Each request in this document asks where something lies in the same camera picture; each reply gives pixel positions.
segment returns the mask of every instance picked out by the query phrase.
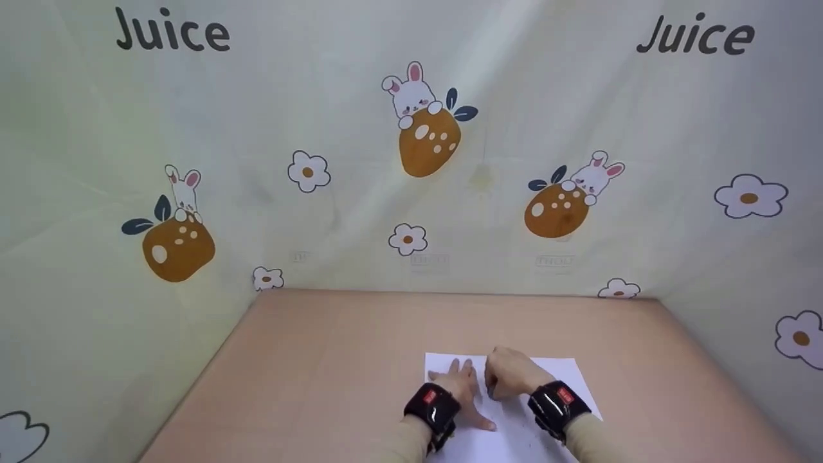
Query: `white paper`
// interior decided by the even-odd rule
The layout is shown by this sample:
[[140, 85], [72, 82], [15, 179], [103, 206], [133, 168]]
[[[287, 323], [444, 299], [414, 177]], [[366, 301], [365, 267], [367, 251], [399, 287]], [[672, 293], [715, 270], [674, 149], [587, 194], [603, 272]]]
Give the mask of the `white paper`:
[[[469, 358], [477, 370], [477, 379], [480, 382], [481, 396], [475, 399], [477, 409], [488, 419], [497, 424], [496, 432], [482, 431], [469, 428], [457, 419], [457, 431], [449, 439], [443, 450], [429, 457], [427, 461], [436, 463], [509, 463], [509, 462], [576, 462], [569, 451], [558, 441], [541, 430], [534, 423], [534, 414], [526, 405], [527, 396], [519, 400], [495, 402], [486, 394], [484, 371], [486, 357], [481, 355], [457, 355], [453, 353], [426, 353], [425, 371], [447, 372], [449, 364], [460, 359], [460, 365]], [[534, 362], [555, 376], [565, 381], [592, 413], [600, 416], [600, 411], [594, 403], [592, 394], [586, 387], [583, 374], [573, 358], [532, 358]]]

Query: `sleeve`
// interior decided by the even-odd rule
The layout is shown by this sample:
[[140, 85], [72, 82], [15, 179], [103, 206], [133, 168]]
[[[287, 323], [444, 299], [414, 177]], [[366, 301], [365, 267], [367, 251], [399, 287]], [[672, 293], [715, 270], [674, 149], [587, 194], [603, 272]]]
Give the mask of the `sleeve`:
[[608, 436], [605, 425], [585, 414], [566, 428], [566, 448], [580, 463], [629, 463], [623, 449]]
[[431, 431], [422, 421], [395, 423], [374, 446], [370, 463], [421, 463], [431, 439]]

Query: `cream wall cloth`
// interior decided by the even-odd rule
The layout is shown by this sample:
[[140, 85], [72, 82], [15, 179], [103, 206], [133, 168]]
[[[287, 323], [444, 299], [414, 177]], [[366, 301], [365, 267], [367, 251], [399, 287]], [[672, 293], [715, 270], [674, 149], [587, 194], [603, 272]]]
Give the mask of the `cream wall cloth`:
[[[49, 432], [0, 453], [130, 461], [253, 290], [285, 285], [658, 297], [823, 458], [821, 14], [812, 0], [3, 4], [0, 415]], [[656, 44], [683, 25], [679, 49], [640, 53], [661, 15]], [[141, 47], [135, 18], [157, 21], [163, 49]], [[418, 86], [396, 107], [388, 76], [433, 99]], [[398, 151], [407, 102], [408, 137], [440, 119], [404, 160], [461, 135], [422, 178]], [[584, 207], [574, 175], [600, 150], [580, 185], [607, 187]], [[574, 232], [527, 227], [542, 186], [555, 196], [539, 217], [588, 210]]]

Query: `orange fruit illustration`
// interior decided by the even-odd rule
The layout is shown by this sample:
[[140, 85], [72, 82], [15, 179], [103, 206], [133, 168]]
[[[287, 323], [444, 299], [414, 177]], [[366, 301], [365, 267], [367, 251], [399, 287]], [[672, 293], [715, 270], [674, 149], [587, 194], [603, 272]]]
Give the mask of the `orange fruit illustration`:
[[143, 238], [146, 263], [158, 277], [177, 283], [194, 275], [214, 258], [214, 240], [202, 223], [186, 212], [186, 220], [166, 220]]
[[523, 218], [531, 233], [544, 238], [560, 238], [577, 230], [586, 220], [588, 205], [580, 188], [564, 191], [560, 184], [538, 193], [526, 207]]
[[412, 177], [434, 174], [460, 144], [458, 121], [445, 108], [436, 115], [421, 110], [412, 116], [412, 124], [400, 132], [400, 161]]

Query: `white rabbit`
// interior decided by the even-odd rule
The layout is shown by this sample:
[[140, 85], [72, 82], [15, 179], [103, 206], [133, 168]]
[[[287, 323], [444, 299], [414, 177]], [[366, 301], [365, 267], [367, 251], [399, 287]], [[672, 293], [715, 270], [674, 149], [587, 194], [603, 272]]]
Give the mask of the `white rabbit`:
[[174, 219], [178, 222], [185, 222], [186, 212], [191, 213], [194, 218], [203, 223], [203, 219], [198, 212], [198, 196], [194, 189], [200, 185], [200, 171], [192, 169], [186, 172], [184, 177], [180, 177], [177, 167], [167, 164], [165, 174], [171, 182], [171, 190], [174, 193]]
[[609, 185], [609, 180], [622, 174], [625, 170], [625, 165], [622, 162], [615, 162], [610, 166], [606, 166], [609, 155], [605, 151], [596, 151], [592, 153], [592, 160], [587, 166], [583, 166], [579, 171], [571, 176], [571, 180], [563, 182], [561, 187], [565, 191], [573, 191], [575, 188], [580, 188], [586, 192], [584, 202], [588, 206], [593, 206], [597, 203], [597, 197]]
[[423, 80], [423, 66], [417, 61], [409, 63], [406, 70], [407, 80], [401, 81], [397, 76], [388, 76], [383, 79], [383, 90], [391, 94], [394, 103], [394, 112], [400, 119], [398, 127], [401, 130], [412, 126], [412, 115], [427, 108], [429, 113], [436, 115], [443, 109], [443, 103], [437, 101], [429, 84]]

